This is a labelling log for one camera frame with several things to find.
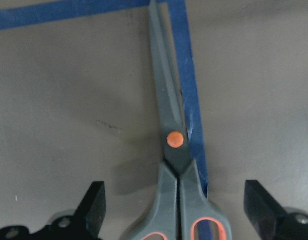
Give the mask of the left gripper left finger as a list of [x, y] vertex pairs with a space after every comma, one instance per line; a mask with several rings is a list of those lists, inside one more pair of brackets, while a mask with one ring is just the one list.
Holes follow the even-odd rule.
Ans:
[[0, 228], [0, 240], [97, 240], [105, 213], [104, 182], [94, 181], [72, 215], [61, 215], [36, 232], [24, 225]]

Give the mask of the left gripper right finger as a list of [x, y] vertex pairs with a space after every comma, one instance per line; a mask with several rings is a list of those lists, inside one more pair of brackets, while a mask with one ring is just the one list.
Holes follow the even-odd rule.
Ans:
[[243, 208], [262, 240], [308, 240], [308, 214], [283, 208], [257, 180], [246, 180]]

